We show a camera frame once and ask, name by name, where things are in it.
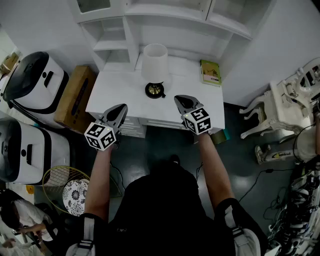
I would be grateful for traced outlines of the brown cardboard box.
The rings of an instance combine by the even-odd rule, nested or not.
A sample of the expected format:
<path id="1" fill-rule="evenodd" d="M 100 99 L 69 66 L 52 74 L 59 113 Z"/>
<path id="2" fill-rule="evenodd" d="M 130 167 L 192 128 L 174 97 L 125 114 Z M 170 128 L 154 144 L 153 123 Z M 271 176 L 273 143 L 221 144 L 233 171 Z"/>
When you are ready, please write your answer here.
<path id="1" fill-rule="evenodd" d="M 89 66 L 78 65 L 73 70 L 62 93 L 54 121 L 79 134 L 84 134 L 96 119 L 86 112 L 97 75 Z"/>

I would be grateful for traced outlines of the person's black shirt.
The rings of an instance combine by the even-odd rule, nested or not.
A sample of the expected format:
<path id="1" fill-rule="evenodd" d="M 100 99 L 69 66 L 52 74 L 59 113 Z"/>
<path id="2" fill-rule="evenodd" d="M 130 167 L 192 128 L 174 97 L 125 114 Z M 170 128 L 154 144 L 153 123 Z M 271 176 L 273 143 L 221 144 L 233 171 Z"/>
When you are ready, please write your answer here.
<path id="1" fill-rule="evenodd" d="M 195 177 L 165 162 L 131 182 L 112 221 L 84 213 L 65 256 L 264 256 L 268 240 L 235 198 L 206 215 Z"/>

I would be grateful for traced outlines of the white sneaker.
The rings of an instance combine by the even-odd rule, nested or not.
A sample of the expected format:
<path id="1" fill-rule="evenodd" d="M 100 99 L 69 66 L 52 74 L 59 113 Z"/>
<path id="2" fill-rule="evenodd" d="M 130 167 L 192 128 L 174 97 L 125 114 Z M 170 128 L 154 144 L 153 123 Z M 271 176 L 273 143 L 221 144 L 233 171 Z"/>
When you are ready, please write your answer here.
<path id="1" fill-rule="evenodd" d="M 264 144 L 262 146 L 256 145 L 254 148 L 254 154 L 257 160 L 257 163 L 260 165 L 266 161 L 266 156 L 271 150 L 269 144 Z"/>

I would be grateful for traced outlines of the small cardboard box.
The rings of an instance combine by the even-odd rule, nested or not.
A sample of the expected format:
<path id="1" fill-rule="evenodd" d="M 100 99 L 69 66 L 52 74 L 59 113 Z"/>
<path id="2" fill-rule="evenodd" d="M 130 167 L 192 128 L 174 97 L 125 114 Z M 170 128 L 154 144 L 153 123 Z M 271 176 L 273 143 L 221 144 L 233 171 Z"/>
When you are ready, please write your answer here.
<path id="1" fill-rule="evenodd" d="M 3 75 L 9 74 L 15 66 L 18 59 L 19 55 L 16 52 L 13 52 L 11 55 L 8 55 L 0 64 L 0 73 Z"/>

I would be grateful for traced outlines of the olive box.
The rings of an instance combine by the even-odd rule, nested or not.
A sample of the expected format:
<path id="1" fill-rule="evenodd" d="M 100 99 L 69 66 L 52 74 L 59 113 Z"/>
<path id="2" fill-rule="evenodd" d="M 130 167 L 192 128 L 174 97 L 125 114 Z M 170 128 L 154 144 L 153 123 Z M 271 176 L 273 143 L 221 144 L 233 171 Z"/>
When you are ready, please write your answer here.
<path id="1" fill-rule="evenodd" d="M 221 129 L 220 131 L 211 134 L 210 137 L 215 145 L 221 144 L 230 139 L 229 133 L 226 129 Z"/>

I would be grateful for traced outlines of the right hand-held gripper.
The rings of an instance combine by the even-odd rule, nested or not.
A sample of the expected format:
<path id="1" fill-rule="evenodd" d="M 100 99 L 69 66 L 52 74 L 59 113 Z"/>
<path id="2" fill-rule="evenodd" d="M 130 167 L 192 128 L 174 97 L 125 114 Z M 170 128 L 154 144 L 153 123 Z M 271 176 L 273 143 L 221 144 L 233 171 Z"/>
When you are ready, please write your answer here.
<path id="1" fill-rule="evenodd" d="M 176 95 L 174 102 L 182 115 L 185 127 L 195 135 L 207 133 L 212 129 L 210 116 L 197 98 L 189 95 Z"/>

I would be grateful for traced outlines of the person's right forearm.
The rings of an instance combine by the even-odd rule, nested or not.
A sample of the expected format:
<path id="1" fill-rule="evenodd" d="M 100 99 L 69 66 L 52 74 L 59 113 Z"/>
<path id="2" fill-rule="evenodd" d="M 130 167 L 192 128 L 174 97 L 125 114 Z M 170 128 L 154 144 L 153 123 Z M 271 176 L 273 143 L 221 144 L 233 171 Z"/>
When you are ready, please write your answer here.
<path id="1" fill-rule="evenodd" d="M 213 210 L 216 210 L 222 201 L 234 198 L 235 195 L 228 172 L 210 135 L 202 133 L 197 138 L 208 195 Z"/>

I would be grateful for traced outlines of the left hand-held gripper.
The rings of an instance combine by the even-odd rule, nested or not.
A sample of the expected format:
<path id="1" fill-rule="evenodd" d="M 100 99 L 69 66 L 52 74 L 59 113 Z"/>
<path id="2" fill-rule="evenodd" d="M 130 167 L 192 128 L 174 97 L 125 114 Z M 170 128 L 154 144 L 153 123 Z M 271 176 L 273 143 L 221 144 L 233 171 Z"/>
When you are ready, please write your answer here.
<path id="1" fill-rule="evenodd" d="M 120 139 L 117 138 L 115 128 L 119 129 L 124 123 L 128 113 L 128 106 L 125 103 L 114 105 L 107 109 L 101 117 L 102 121 L 109 121 L 108 123 L 102 121 L 91 122 L 84 132 L 84 137 L 90 147 L 105 151 L 112 145 L 117 147 L 120 144 Z"/>

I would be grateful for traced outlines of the floral round stool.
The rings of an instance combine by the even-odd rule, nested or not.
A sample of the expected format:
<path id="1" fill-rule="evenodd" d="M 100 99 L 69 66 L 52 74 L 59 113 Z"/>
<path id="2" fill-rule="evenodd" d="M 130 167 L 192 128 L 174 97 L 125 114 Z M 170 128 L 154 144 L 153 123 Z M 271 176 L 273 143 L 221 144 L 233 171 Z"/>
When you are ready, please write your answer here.
<path id="1" fill-rule="evenodd" d="M 84 213 L 88 186 L 89 180 L 87 179 L 71 180 L 65 185 L 62 200 L 71 215 L 79 217 Z"/>

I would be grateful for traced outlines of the white and black robot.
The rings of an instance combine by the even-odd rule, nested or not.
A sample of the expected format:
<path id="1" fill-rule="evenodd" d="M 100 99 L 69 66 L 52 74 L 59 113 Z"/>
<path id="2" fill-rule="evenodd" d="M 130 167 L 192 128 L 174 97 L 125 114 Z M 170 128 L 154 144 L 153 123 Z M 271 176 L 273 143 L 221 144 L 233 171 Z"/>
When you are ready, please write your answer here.
<path id="1" fill-rule="evenodd" d="M 8 79 L 3 99 L 38 122 L 54 128 L 63 126 L 54 117 L 69 75 L 45 51 L 24 57 Z"/>
<path id="2" fill-rule="evenodd" d="M 1 181 L 38 186 L 50 168 L 70 163 L 71 147 L 64 136 L 11 117 L 0 118 Z"/>

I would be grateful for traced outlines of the green book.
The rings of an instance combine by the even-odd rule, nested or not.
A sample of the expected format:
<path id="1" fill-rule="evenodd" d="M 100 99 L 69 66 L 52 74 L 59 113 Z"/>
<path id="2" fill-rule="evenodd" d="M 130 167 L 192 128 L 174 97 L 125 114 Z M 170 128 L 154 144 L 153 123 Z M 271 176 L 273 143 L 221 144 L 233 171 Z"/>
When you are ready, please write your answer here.
<path id="1" fill-rule="evenodd" d="M 200 80 L 204 84 L 220 87 L 222 85 L 222 79 L 219 65 L 216 62 L 201 59 Z"/>

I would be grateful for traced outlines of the person's left forearm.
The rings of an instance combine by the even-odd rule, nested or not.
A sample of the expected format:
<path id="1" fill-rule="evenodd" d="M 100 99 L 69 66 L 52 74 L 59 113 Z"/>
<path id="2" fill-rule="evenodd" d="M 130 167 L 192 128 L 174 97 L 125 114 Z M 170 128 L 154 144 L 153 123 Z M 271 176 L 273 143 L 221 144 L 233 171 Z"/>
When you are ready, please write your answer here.
<path id="1" fill-rule="evenodd" d="M 113 146 L 98 151 L 92 168 L 84 203 L 84 212 L 109 220 L 110 161 Z"/>

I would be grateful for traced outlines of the white shelf hutch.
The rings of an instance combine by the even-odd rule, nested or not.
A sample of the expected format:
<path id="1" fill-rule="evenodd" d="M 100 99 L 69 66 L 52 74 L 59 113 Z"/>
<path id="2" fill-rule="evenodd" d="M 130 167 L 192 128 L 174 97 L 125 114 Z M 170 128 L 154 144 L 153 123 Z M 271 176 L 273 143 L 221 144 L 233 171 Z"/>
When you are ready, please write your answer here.
<path id="1" fill-rule="evenodd" d="M 171 56 L 220 61 L 232 40 L 252 32 L 214 12 L 218 0 L 67 0 L 100 72 L 132 72 L 143 48 L 162 44 Z"/>

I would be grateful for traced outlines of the white table lamp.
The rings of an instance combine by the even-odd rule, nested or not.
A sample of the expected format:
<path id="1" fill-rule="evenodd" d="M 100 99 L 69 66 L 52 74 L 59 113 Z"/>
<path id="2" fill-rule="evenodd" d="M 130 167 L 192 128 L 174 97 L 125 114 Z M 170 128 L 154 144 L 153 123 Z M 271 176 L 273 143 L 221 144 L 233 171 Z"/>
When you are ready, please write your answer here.
<path id="1" fill-rule="evenodd" d="M 158 43 L 143 49 L 141 76 L 147 82 L 145 94 L 151 99 L 164 98 L 163 83 L 169 78 L 168 49 Z"/>

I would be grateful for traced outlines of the white ornate chair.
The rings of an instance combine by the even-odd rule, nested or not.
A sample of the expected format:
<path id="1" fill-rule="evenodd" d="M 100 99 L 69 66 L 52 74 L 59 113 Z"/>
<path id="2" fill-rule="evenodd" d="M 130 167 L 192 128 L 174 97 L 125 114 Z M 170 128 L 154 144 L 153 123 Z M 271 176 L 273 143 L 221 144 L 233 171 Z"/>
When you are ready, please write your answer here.
<path id="1" fill-rule="evenodd" d="M 287 130 L 298 134 L 311 125 L 316 101 L 320 101 L 320 57 L 300 67 L 295 74 L 280 82 L 271 81 L 269 89 L 256 97 L 240 114 L 249 114 L 250 119 L 257 114 L 259 124 L 240 135 L 249 135 Z"/>

